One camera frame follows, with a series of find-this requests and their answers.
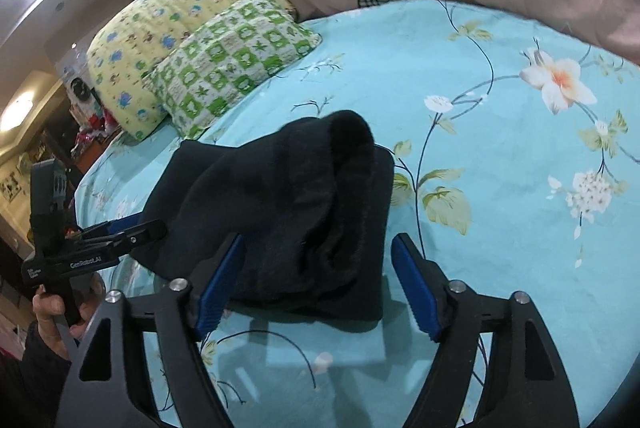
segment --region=bed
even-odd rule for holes
[[[200,141],[238,146],[302,116],[360,113],[396,155],[387,254],[392,237],[407,231],[476,291],[530,293],[587,426],[625,378],[640,339],[640,326],[628,321],[640,299],[620,300],[640,270],[638,67],[536,21],[437,0],[309,26],[323,43]],[[564,73],[575,99],[546,97],[545,70]],[[116,139],[78,188],[79,224],[141,211],[180,141],[170,121],[140,143]],[[420,202],[415,213],[420,179],[420,200],[448,192],[448,208]],[[127,257],[103,276],[129,296],[156,285]],[[202,356],[236,426],[293,427],[309,418],[323,427],[401,426],[436,345],[417,330],[388,258],[384,294],[377,325],[225,315]],[[147,341],[156,402],[178,424],[158,347]],[[477,371],[482,379],[481,356]],[[479,391],[473,382],[461,424]]]

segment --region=blue gripper pad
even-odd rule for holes
[[[246,249],[241,235],[229,235],[216,254],[200,262],[191,273],[188,321],[198,339],[218,328],[220,318],[244,265]]]
[[[120,233],[121,231],[128,230],[129,228],[133,228],[140,224],[142,219],[142,212],[129,215],[128,217],[123,217],[121,219],[116,219],[114,221],[109,222],[109,234],[114,235],[116,233]]]
[[[450,325],[452,311],[447,304],[448,280],[435,262],[426,261],[406,233],[391,242],[391,262],[398,275],[418,329],[432,341],[441,340]]]

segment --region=metal screw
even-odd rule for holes
[[[122,298],[122,293],[117,289],[109,291],[107,295],[104,297],[105,302],[116,303]]]
[[[449,282],[449,289],[454,293],[464,293],[466,291],[466,283],[462,280],[451,280]]]
[[[171,291],[182,291],[186,289],[188,285],[189,282],[187,282],[186,278],[174,278],[169,283],[169,289],[171,289]]]
[[[531,297],[524,291],[516,291],[513,294],[513,298],[516,300],[516,302],[522,305],[529,303],[531,301]]]

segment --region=yellow pillow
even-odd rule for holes
[[[122,128],[144,139],[166,116],[140,82],[182,41],[237,0],[135,0],[98,33],[88,68],[104,105]],[[289,8],[286,0],[277,0]]]

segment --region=framed painting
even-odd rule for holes
[[[15,172],[11,172],[7,177],[0,181],[0,193],[7,201],[11,202],[20,193],[22,187],[15,177]]]

